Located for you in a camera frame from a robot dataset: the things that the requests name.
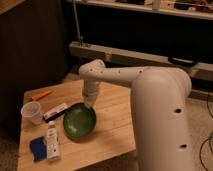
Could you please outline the white gripper finger tip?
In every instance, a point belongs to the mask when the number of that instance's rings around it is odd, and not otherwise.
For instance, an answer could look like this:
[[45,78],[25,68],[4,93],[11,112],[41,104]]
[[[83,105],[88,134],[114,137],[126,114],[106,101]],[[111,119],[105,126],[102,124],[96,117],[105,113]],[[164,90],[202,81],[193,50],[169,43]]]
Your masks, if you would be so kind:
[[95,99],[84,99],[84,104],[87,108],[92,108],[95,104]]

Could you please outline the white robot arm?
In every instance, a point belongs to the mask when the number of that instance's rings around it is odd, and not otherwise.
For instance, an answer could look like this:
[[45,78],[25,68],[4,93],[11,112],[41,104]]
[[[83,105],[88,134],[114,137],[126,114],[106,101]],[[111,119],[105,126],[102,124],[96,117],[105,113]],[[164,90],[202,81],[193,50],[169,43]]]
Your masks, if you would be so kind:
[[186,114],[191,92],[188,74],[174,67],[107,68],[100,59],[79,69],[87,106],[96,101],[99,84],[131,89],[131,114],[140,171],[195,171]]

